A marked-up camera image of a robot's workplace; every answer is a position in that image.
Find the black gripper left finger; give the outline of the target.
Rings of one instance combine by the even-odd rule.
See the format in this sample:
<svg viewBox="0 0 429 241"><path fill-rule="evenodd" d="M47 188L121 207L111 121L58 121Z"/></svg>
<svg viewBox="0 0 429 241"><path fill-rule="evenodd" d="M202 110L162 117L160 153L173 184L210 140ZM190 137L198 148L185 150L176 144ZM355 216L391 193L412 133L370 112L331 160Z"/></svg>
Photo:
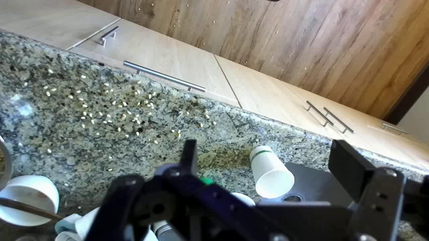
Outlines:
<svg viewBox="0 0 429 241"><path fill-rule="evenodd" d="M137 175L115 179L98 209L84 241L142 241L146 228L130 221L133 205L143 185Z"/></svg>

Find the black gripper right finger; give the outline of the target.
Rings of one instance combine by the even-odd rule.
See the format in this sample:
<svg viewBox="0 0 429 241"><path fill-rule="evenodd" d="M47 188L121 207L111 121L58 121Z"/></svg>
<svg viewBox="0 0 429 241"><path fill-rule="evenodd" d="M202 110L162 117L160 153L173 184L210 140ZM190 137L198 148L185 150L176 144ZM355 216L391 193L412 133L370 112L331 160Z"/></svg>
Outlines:
<svg viewBox="0 0 429 241"><path fill-rule="evenodd" d="M375 168L346 141L332 142L328 171L354 201L347 233L358 241L394 241L405 176Z"/></svg>

